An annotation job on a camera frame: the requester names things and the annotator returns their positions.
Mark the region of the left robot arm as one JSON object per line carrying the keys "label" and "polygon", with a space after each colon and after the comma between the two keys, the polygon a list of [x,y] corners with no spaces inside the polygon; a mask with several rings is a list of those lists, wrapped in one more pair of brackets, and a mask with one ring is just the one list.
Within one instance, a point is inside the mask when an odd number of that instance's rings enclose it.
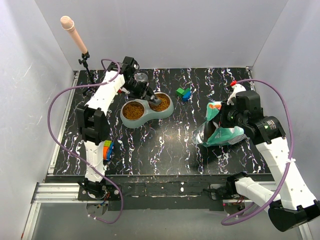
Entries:
{"label": "left robot arm", "polygon": [[122,63],[111,63],[106,69],[105,78],[92,98],[76,109],[78,130],[85,147],[86,168],[83,188],[95,200],[106,196],[102,184],[105,176],[103,149],[110,133],[107,111],[118,91],[126,91],[133,99],[146,100],[158,106],[162,101],[151,89],[148,80],[139,76],[140,66],[133,58],[126,56]]}

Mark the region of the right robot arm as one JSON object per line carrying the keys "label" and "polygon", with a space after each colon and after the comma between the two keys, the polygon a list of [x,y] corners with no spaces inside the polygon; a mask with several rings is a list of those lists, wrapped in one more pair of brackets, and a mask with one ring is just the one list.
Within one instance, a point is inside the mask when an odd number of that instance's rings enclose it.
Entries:
{"label": "right robot arm", "polygon": [[277,184],[275,192],[241,172],[227,178],[226,192],[232,199],[244,196],[266,210],[275,228],[285,232],[320,216],[320,202],[303,180],[291,157],[286,134],[279,120],[264,116],[260,95],[253,90],[234,91],[218,114],[221,127],[240,127],[267,163]]}

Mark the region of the green pet food bag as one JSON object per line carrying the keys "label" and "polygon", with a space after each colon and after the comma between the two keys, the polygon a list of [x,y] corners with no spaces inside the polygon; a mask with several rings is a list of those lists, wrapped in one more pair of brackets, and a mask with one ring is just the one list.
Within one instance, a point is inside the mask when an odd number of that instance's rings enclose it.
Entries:
{"label": "green pet food bag", "polygon": [[206,106],[205,122],[192,133],[192,142],[204,147],[235,145],[247,136],[238,126],[223,128],[214,121],[221,109],[220,101],[209,102]]}

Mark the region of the metal food scoop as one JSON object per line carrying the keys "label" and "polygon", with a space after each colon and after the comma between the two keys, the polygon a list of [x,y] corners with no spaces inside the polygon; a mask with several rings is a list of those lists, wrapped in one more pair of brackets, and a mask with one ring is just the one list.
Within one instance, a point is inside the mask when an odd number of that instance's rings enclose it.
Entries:
{"label": "metal food scoop", "polygon": [[158,106],[162,102],[162,100],[160,98],[158,98],[156,95],[152,95],[150,97],[150,99],[148,100],[148,102],[151,105]]}

